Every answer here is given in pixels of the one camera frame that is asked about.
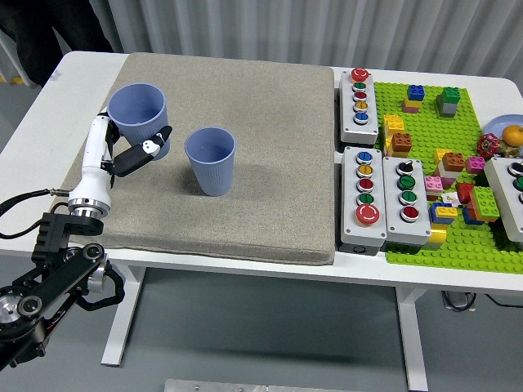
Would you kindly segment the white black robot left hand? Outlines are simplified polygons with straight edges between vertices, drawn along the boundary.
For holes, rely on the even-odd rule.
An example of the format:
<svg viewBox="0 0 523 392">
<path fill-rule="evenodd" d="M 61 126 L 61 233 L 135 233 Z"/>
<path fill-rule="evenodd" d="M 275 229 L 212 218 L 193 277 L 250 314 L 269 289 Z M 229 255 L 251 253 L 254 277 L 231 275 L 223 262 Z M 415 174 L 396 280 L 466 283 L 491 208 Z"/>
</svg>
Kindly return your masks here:
<svg viewBox="0 0 523 392">
<path fill-rule="evenodd" d="M 166 145 L 172 128 L 168 125 L 117 156 L 113 156 L 118 128 L 106 113 L 92 122 L 83 154 L 81 180 L 69 193 L 68 209 L 73 216 L 102 218 L 111 207 L 109 196 L 115 176 L 127 176 L 151 162 Z"/>
</svg>

